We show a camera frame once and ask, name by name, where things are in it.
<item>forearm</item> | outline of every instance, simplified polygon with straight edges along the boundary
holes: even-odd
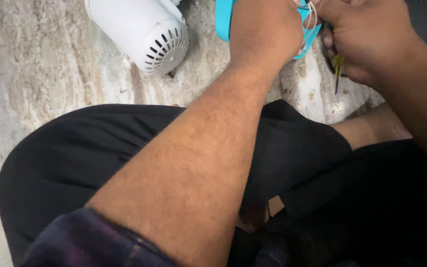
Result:
[[[379,91],[427,153],[427,47],[379,77]]]
[[[88,205],[181,264],[224,265],[273,78],[229,67]]]

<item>hand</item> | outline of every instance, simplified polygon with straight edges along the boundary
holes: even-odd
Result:
[[[232,17],[230,65],[262,67],[276,76],[302,45],[297,8],[293,0],[238,0]]]
[[[320,0],[317,14],[333,26],[322,33],[329,57],[337,51],[347,76],[374,88],[380,73],[412,64],[427,50],[404,0]]]

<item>marble floor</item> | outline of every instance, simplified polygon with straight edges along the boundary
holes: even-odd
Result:
[[[128,70],[122,53],[88,18],[83,0],[0,0],[0,168],[30,132],[86,106],[124,103],[188,106],[229,60],[215,34],[215,0],[183,0],[190,47],[174,78]],[[370,88],[335,78],[315,40],[271,87],[268,101],[287,100],[306,117],[332,124],[383,99]],[[11,266],[0,222],[0,266]]]

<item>teal plastic part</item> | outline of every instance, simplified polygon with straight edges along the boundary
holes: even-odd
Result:
[[[216,3],[215,29],[217,31],[218,37],[227,43],[230,43],[230,24],[232,21],[232,10],[235,2],[236,0],[217,0],[217,3]],[[301,0],[301,5],[305,5],[304,0]],[[301,15],[302,21],[304,22],[307,16],[309,15],[309,9],[298,8],[298,11]],[[305,53],[311,47],[312,41],[317,36],[317,33],[319,32],[320,28],[321,28],[321,24],[317,25],[313,29],[306,30],[304,34],[304,38],[306,38],[309,35],[309,33],[312,31],[311,37],[305,43],[305,47],[302,50],[303,52],[300,55],[294,57],[294,59],[300,59],[305,55]]]

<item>screwdriver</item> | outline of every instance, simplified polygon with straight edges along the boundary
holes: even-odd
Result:
[[[342,75],[343,57],[337,54],[334,59],[332,59],[332,65],[335,68],[335,94],[337,94],[337,91],[339,89],[339,79]]]

